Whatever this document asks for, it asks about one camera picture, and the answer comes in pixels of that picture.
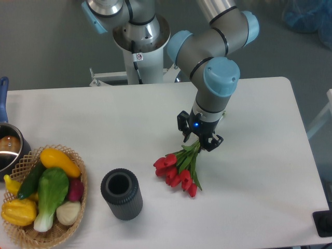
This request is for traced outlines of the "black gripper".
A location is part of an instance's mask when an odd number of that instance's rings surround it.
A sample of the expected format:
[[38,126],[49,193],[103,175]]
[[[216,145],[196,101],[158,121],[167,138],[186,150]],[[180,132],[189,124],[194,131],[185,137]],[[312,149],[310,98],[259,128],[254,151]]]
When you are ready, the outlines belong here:
[[224,141],[220,135],[213,135],[219,119],[214,122],[206,122],[199,119],[200,117],[199,113],[195,115],[193,111],[190,112],[190,115],[184,110],[181,111],[177,115],[178,130],[184,136],[184,143],[188,141],[191,133],[193,133],[199,138],[199,142],[202,143],[202,149],[213,151]]

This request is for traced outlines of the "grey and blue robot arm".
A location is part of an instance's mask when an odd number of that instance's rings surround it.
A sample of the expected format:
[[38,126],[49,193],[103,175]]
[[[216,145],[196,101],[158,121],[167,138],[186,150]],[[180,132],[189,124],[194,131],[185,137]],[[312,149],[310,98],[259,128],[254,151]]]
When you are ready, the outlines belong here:
[[112,33],[123,53],[128,84],[162,82],[163,55],[168,54],[197,88],[191,112],[177,117],[178,129],[185,139],[195,134],[200,147],[212,151],[223,141],[215,128],[240,78],[238,65],[227,55],[254,41],[259,23],[234,1],[198,5],[209,22],[200,36],[189,31],[171,35],[154,1],[83,1],[82,9],[98,33]]

